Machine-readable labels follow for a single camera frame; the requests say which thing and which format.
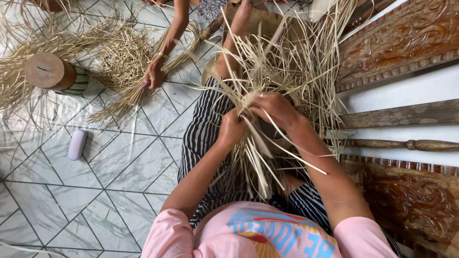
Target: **geometric floor pattern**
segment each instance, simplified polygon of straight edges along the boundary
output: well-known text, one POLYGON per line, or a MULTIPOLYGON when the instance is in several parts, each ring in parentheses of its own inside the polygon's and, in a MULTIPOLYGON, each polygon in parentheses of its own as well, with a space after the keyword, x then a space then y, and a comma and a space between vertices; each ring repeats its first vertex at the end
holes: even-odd
MULTIPOLYGON (((174 15, 173 8, 145 6, 138 0, 118 1, 115 9, 108 0, 80 3, 99 18, 113 11, 131 13, 133 28, 153 31, 155 39, 174 15)), ((34 5, 26 8, 36 16, 41 12, 34 5)), ((9 14, 18 10, 15 2, 9 14)), ((73 22, 91 23, 91 15, 74 15, 73 22)), ((207 26, 191 6, 190 19, 207 26)), ((197 55, 207 63, 215 49, 202 43, 197 55)), ((113 99, 94 81, 79 97, 52 94, 59 106, 44 133, 38 133, 26 111, 2 119, 0 241, 69 258, 139 257, 153 220, 177 185, 183 133, 200 94, 187 85, 200 84, 202 71, 187 61, 165 78, 135 118, 115 128, 86 122, 85 116, 113 99), (88 131, 88 141, 83 158, 70 161, 67 150, 77 129, 88 131)), ((0 246, 3 257, 49 256, 0 246)))

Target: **striped pants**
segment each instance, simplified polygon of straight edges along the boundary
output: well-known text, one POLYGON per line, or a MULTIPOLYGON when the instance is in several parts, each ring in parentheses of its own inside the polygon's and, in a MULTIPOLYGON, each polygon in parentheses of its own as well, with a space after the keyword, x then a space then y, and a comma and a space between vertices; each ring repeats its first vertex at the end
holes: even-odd
MULTIPOLYGON (((212 77, 207 80, 206 86, 219 87, 217 81, 212 77)), ((201 93, 193 112, 193 120, 188 125, 183 137, 182 160, 177 176, 178 182, 180 182, 201 160, 204 154, 206 154, 217 140, 219 133, 218 126, 222 123, 222 117, 219 114, 226 114, 234 107, 233 102, 228 97, 216 90, 205 90, 201 93)), ((227 157, 218 168, 216 175, 228 169, 229 164, 230 160, 227 157)), ((285 200, 279 195, 273 195, 271 199, 267 200, 261 199, 256 194, 253 195, 253 198, 250 198, 248 192, 225 192, 218 187, 218 184, 215 184, 208 188, 193 218, 190 220, 190 225, 195 229, 207 214, 230 202, 267 202, 283 212, 303 216, 314 221, 321 226, 327 234, 333 236, 327 212, 325 211, 319 193, 310 179, 305 178, 305 181, 305 184, 298 187, 288 196, 288 200, 285 200)), ((399 257, 402 257, 392 237, 384 230, 383 232, 394 252, 399 257)))

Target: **purple case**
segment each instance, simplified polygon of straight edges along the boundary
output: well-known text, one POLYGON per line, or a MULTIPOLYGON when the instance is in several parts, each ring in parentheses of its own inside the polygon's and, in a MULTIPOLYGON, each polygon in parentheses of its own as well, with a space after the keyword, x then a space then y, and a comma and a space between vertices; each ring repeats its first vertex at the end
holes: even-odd
POLYGON ((72 135, 70 146, 68 148, 68 158, 70 160, 79 160, 83 154, 84 145, 86 144, 86 138, 88 132, 85 130, 76 130, 72 135))

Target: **bracelet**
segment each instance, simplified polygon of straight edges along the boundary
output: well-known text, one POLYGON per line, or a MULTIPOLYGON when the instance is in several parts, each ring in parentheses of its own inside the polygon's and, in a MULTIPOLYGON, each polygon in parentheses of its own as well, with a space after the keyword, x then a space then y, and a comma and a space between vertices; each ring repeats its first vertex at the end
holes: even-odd
POLYGON ((161 51, 158 51, 157 55, 164 57, 165 61, 169 58, 169 55, 166 55, 161 51))

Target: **tile floor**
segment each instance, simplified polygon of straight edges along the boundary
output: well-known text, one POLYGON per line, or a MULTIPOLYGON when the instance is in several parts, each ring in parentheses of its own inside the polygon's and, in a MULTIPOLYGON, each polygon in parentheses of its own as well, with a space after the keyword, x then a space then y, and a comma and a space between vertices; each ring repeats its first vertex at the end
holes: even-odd
MULTIPOLYGON (((80 3, 92 13, 71 14, 70 29, 117 12, 132 19, 136 30, 151 31, 158 39, 174 15, 172 8, 145 6, 139 0, 119 0, 115 8, 109 0, 80 3)), ((13 2, 10 18, 18 17, 18 8, 13 2)), ((33 5, 26 8, 31 15, 43 15, 33 5)), ((207 26, 191 6, 190 19, 207 26)), ((220 37, 212 41, 218 43, 220 37)), ((197 55, 207 63, 215 50, 203 43, 197 55)), ((167 76, 156 100, 141 105, 135 119, 119 128, 104 130, 103 123, 86 122, 85 116, 113 98, 94 81, 81 97, 51 94, 59 106, 51 111, 55 119, 47 130, 37 131, 27 119, 27 107, 2 119, 0 241, 69 258, 139 257, 153 220, 177 185, 183 133, 200 94, 186 85, 200 84, 202 71, 191 60, 184 63, 167 76), (68 145, 77 129, 87 130, 89 137, 83 158, 70 161, 68 145)), ((5 257, 48 256, 0 246, 0 258, 5 257)))

